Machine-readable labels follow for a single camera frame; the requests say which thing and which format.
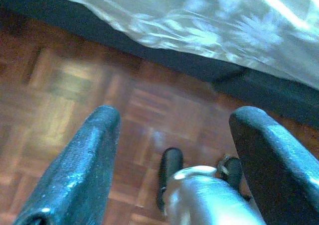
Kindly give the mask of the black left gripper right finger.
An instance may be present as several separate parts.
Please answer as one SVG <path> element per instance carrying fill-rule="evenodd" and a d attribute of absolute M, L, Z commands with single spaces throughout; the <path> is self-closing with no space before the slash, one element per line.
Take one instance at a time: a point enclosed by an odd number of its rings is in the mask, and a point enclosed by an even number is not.
<path fill-rule="evenodd" d="M 318 160 L 259 108 L 238 108 L 229 126 L 248 187 L 266 224 L 317 225 Z"/>

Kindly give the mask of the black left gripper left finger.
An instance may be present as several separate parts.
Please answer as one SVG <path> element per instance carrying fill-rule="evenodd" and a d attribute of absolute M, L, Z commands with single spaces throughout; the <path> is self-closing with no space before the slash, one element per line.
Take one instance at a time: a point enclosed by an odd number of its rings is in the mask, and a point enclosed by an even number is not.
<path fill-rule="evenodd" d="M 97 107 L 52 161 L 15 225 L 100 225 L 112 183 L 121 118 Z"/>

